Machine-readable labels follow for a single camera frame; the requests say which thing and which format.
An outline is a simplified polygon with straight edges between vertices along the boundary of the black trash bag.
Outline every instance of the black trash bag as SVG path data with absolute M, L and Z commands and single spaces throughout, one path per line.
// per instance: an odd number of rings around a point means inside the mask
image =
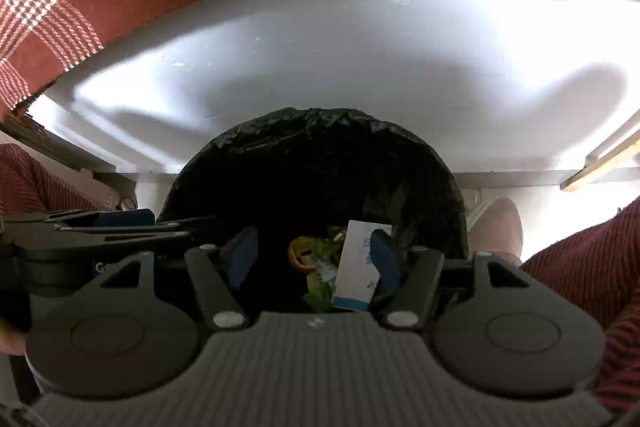
M 216 216 L 223 245 L 258 229 L 258 259 L 237 296 L 245 311 L 309 312 L 306 279 L 287 260 L 300 235 L 350 219 L 390 223 L 402 248 L 466 257 L 465 207 L 423 140 L 355 109 L 284 108 L 224 132 L 184 167 L 158 221 Z

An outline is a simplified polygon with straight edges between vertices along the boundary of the floor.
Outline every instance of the floor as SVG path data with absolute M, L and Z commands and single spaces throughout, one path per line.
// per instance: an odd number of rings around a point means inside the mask
M 150 174 L 137 182 L 128 181 L 127 187 L 139 208 L 151 208 L 157 216 L 173 179 L 169 174 Z M 549 245 L 615 216 L 619 208 L 640 197 L 640 180 L 595 183 L 575 192 L 562 192 L 557 185 L 549 185 L 464 188 L 462 193 L 467 210 L 496 196 L 514 201 L 524 229 L 522 260 L 526 261 Z

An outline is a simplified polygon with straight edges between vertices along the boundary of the garbage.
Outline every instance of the garbage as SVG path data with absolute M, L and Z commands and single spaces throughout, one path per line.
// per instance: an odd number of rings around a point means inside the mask
M 332 299 L 337 308 L 365 311 L 373 298 L 380 280 L 370 255 L 374 230 L 392 234 L 391 225 L 349 221 Z
M 388 223 L 401 248 L 466 257 L 465 209 L 453 175 L 406 129 L 355 109 L 284 108 L 224 132 L 185 166 L 159 222 L 217 216 L 210 242 L 258 229 L 260 253 L 236 296 L 248 313 L 310 311 L 287 256 L 300 236 L 350 220 Z
M 289 243 L 287 250 L 291 266 L 306 274 L 309 292 L 303 299 L 316 313 L 327 312 L 333 307 L 335 279 L 346 237 L 345 229 L 335 228 L 329 232 L 333 239 L 297 237 Z

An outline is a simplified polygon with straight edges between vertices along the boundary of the wooden stick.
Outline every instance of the wooden stick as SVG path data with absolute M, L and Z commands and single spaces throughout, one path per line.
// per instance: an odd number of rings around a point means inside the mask
M 638 153 L 640 153 L 640 129 L 602 158 L 593 161 L 580 172 L 576 172 L 560 185 L 560 189 L 570 192 L 584 187 L 586 184 L 604 176 L 604 174 L 621 163 L 630 160 Z
M 633 129 L 640 123 L 640 110 L 635 113 L 629 120 L 620 126 L 620 128 L 615 131 L 611 136 L 609 136 L 604 142 L 596 147 L 593 151 L 591 151 L 586 158 L 586 162 L 584 163 L 585 167 L 588 167 L 592 163 L 596 163 L 600 159 L 608 149 L 613 147 L 616 143 L 622 140 L 626 134 L 633 131 Z

